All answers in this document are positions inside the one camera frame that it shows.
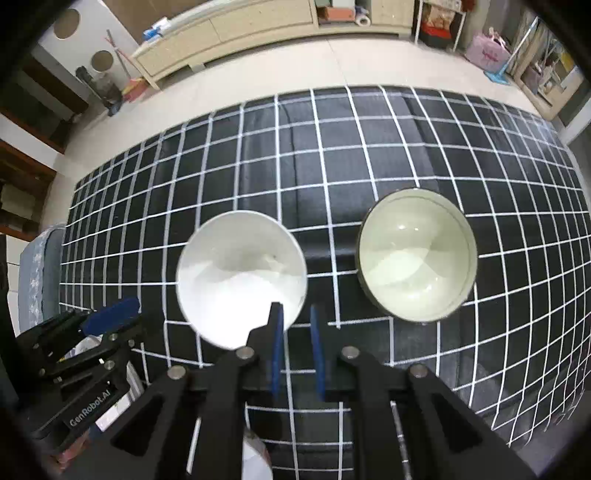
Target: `pink bag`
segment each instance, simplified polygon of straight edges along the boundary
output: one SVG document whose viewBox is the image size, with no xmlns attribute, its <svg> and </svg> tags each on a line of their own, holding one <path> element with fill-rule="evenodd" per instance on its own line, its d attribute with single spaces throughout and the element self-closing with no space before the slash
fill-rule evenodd
<svg viewBox="0 0 591 480">
<path fill-rule="evenodd" d="M 466 58 L 487 72 L 498 72 L 509 58 L 509 52 L 482 33 L 474 35 L 466 50 Z"/>
</svg>

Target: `circular hole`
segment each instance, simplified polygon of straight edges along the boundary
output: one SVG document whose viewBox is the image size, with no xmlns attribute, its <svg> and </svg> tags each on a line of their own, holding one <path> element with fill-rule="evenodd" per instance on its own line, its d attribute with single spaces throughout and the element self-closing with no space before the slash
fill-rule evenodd
<svg viewBox="0 0 591 480">
<path fill-rule="evenodd" d="M 61 17 L 53 24 L 53 33 L 62 40 L 71 37 L 80 24 L 78 10 L 69 8 L 62 13 Z"/>
<path fill-rule="evenodd" d="M 113 66 L 113 55 L 109 51 L 99 50 L 92 56 L 90 64 L 97 72 L 106 72 Z"/>
</svg>

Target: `blue fabric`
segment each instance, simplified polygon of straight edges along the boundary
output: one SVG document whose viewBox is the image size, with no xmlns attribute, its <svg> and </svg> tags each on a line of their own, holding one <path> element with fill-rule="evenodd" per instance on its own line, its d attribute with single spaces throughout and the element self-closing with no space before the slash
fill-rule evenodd
<svg viewBox="0 0 591 480">
<path fill-rule="evenodd" d="M 18 273 L 18 323 L 21 331 L 57 314 L 61 243 L 65 227 L 49 227 L 21 253 Z"/>
</svg>

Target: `bowl rim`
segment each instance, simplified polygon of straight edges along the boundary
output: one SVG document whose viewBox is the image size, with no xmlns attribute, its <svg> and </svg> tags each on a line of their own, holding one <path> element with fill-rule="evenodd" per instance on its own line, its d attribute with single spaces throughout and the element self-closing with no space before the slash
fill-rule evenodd
<svg viewBox="0 0 591 480">
<path fill-rule="evenodd" d="M 404 194 L 404 193 L 408 193 L 411 191 L 419 191 L 419 192 L 426 192 L 429 195 L 433 195 L 434 197 L 440 197 L 441 199 L 444 200 L 445 203 L 448 203 L 449 205 L 451 205 L 453 207 L 453 209 L 460 214 L 461 218 L 466 222 L 466 225 L 468 226 L 468 231 L 471 233 L 471 237 L 474 243 L 474 262 L 475 262 L 475 268 L 474 268 L 474 276 L 473 279 L 471 280 L 471 286 L 470 288 L 467 290 L 466 295 L 462 296 L 461 300 L 458 301 L 457 305 L 451 309 L 451 311 L 449 311 L 448 313 L 439 316 L 439 317 L 434 317 L 431 319 L 427 319 L 427 320 L 417 320 L 417 319 L 411 319 L 411 318 L 406 318 L 403 317 L 397 313 L 394 313 L 390 310 L 388 310 L 374 295 L 374 293 L 371 291 L 371 289 L 368 286 L 367 281 L 365 280 L 365 277 L 363 276 L 363 269 L 361 268 L 361 262 L 359 260 L 359 247 L 361 245 L 361 235 L 363 233 L 363 227 L 365 227 L 365 224 L 367 222 L 367 220 L 369 219 L 369 217 L 371 216 L 372 212 L 375 210 L 375 208 L 381 204 L 384 200 L 390 198 L 393 195 L 398 195 L 398 194 Z M 478 274 L 478 265 L 479 265 L 479 261 L 478 261 L 478 245 L 476 243 L 476 237 L 474 236 L 474 231 L 472 230 L 472 226 L 470 225 L 470 222 L 468 222 L 468 219 L 466 218 L 466 215 L 449 199 L 447 199 L 446 197 L 444 197 L 441 193 L 439 192 L 434 192 L 433 190 L 427 190 L 427 189 L 422 189 L 419 187 L 408 187 L 408 188 L 403 188 L 403 189 L 399 189 L 396 190 L 394 192 L 388 193 L 387 195 L 385 195 L 384 197 L 382 197 L 381 199 L 379 199 L 377 202 L 374 203 L 374 205 L 368 210 L 368 212 L 366 213 L 363 222 L 361 222 L 361 226 L 359 227 L 359 231 L 357 233 L 357 240 L 355 243 L 355 268 L 357 269 L 357 278 L 359 279 L 359 283 L 361 284 L 361 287 L 363 289 L 363 292 L 368 296 L 368 298 L 370 299 L 370 301 L 376 305 L 376 307 L 378 307 L 382 312 L 386 313 L 389 316 L 392 316 L 394 318 L 398 318 L 401 320 L 404 320 L 406 322 L 411 322 L 411 323 L 433 323 L 433 322 L 438 322 L 440 320 L 446 319 L 448 317 L 450 317 L 451 315 L 453 315 L 454 313 L 456 313 L 463 305 L 463 303 L 466 301 L 466 299 L 470 296 L 470 292 L 473 290 L 474 285 L 476 284 L 476 276 Z"/>
<path fill-rule="evenodd" d="M 272 216 L 269 216 L 265 213 L 261 213 L 261 212 L 257 212 L 256 210 L 229 210 L 228 212 L 223 212 L 220 213 L 219 215 L 216 215 L 214 217 L 211 217 L 209 220 L 207 220 L 205 223 L 203 223 L 202 225 L 200 225 L 189 237 L 189 240 L 187 240 L 187 243 L 184 245 L 183 250 L 181 251 L 181 255 L 178 258 L 178 263 L 177 263 L 177 271 L 175 274 L 175 278 L 176 278 L 176 285 L 175 285 L 175 292 L 177 295 L 177 302 L 178 302 L 178 307 L 181 310 L 181 313 L 183 314 L 183 317 L 185 319 L 185 321 L 191 326 L 191 328 L 198 333 L 203 339 L 207 340 L 209 343 L 211 343 L 213 346 L 216 346 L 218 348 L 221 348 L 223 350 L 228 350 L 231 351 L 233 349 L 228 349 L 228 347 L 220 345 L 214 341 L 212 341 L 210 338 L 202 335 L 197 328 L 195 327 L 195 325 L 189 320 L 189 316 L 186 314 L 185 309 L 183 307 L 183 302 L 181 301 L 181 295 L 179 293 L 179 288 L 180 288 L 180 279 L 178 277 L 179 275 L 179 270 L 180 270 L 180 266 L 181 266 L 181 261 L 185 255 L 185 250 L 186 248 L 190 245 L 190 243 L 197 237 L 197 235 L 199 234 L 199 232 L 206 227 L 208 224 L 213 223 L 214 220 L 218 220 L 221 217 L 225 217 L 225 216 L 231 216 L 231 215 L 236 215 L 236 214 L 240 214 L 240 215 L 252 215 L 252 216 L 259 216 L 264 218 L 265 220 L 270 220 L 272 223 L 278 225 L 280 227 L 280 229 L 282 230 L 282 232 L 284 234 L 286 234 L 287 238 L 290 239 L 291 243 L 293 244 L 293 246 L 295 247 L 295 251 L 298 254 L 298 257 L 301 261 L 301 264 L 304 267 L 304 272 L 303 272 L 303 278 L 304 278 L 304 293 L 301 297 L 300 300 L 300 304 L 297 306 L 297 313 L 295 314 L 295 318 L 293 319 L 293 321 L 291 321 L 291 323 L 288 323 L 285 321 L 285 316 L 284 316 L 284 323 L 283 323 L 283 329 L 284 331 L 287 330 L 291 325 L 293 325 L 297 318 L 299 317 L 302 308 L 304 307 L 304 304 L 306 302 L 306 298 L 308 296 L 308 265 L 306 264 L 306 258 L 304 256 L 304 252 L 301 249 L 300 244 L 298 243 L 298 241 L 296 240 L 295 236 L 293 233 L 291 233 L 287 227 L 285 227 L 285 225 L 283 225 L 281 222 L 279 222 L 278 220 L 274 219 Z"/>
</svg>

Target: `blue gripper pad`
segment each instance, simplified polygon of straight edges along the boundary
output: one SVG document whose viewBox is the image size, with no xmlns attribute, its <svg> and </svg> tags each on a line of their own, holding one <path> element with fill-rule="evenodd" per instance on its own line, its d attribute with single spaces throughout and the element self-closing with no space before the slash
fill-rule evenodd
<svg viewBox="0 0 591 480">
<path fill-rule="evenodd" d="M 106 307 L 90 316 L 82 324 L 85 335 L 99 336 L 106 332 L 113 332 L 128 325 L 139 313 L 139 300 L 128 297 L 115 305 Z"/>
<path fill-rule="evenodd" d="M 277 328 L 273 338 L 273 357 L 271 360 L 271 393 L 274 397 L 279 393 L 281 380 L 281 363 L 283 356 L 283 305 L 280 304 Z"/>
<path fill-rule="evenodd" d="M 324 398 L 326 389 L 326 370 L 324 363 L 324 352 L 320 340 L 320 330 L 318 326 L 318 314 L 316 307 L 310 307 L 310 336 L 312 338 L 312 354 L 314 356 L 314 368 L 316 369 L 316 391 L 320 398 Z"/>
</svg>

